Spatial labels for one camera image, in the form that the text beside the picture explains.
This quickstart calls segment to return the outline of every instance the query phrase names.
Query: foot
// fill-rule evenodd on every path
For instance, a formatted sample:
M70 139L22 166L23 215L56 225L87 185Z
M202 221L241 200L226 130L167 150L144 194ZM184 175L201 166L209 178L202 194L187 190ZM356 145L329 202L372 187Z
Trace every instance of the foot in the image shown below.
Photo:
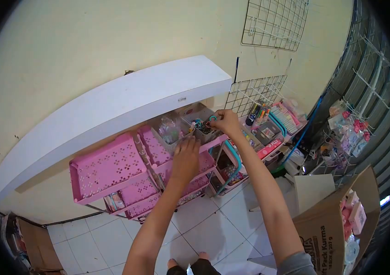
M171 268L174 267L174 266L178 266L178 263L176 262L176 260L170 259L170 260L168 261L168 269L171 269Z
M204 260L210 260L209 259L209 254L207 254L206 252L200 252L199 255L198 255L198 258L199 259L204 259Z

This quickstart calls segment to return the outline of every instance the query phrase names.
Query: hand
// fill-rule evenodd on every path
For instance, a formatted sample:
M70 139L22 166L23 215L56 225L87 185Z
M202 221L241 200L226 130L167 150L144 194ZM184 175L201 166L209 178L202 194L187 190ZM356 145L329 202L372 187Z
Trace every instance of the hand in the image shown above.
M194 136L176 146L171 179L186 185L198 174L200 146L201 142L196 141Z
M210 121L210 126L220 129L232 140L242 136L238 115L232 110L218 110L215 112L215 116L217 120Z

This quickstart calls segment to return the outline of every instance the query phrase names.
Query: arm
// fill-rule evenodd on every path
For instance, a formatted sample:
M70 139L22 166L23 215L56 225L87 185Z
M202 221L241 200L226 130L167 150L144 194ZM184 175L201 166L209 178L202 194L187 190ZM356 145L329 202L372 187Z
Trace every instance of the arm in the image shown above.
M210 124L227 134L238 147L262 211L276 265L279 266L287 257L304 251L282 192L242 134L236 113L218 110L216 114L222 120L211 121Z
M123 274L154 274L155 261L176 204L189 181L198 173L199 147L200 142L195 142L195 137L177 145L172 175L163 195L132 243Z

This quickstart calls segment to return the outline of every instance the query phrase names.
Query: black pants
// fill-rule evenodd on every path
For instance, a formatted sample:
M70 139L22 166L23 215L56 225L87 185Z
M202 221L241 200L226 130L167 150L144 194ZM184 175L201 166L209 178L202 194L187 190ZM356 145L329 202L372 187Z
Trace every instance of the black pants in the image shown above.
M221 275L216 269L210 264L209 260L198 259L194 264L191 265L192 272L194 275ZM168 270L166 275L186 275L187 272L180 266L174 266Z

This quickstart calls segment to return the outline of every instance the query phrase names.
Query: white wall shelf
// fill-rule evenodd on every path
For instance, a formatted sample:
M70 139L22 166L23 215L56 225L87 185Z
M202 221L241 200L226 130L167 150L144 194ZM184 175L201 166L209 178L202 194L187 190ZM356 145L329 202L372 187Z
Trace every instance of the white wall shelf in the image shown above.
M31 129L0 164L0 200L73 153L133 125L230 91L232 78L203 55L100 85Z

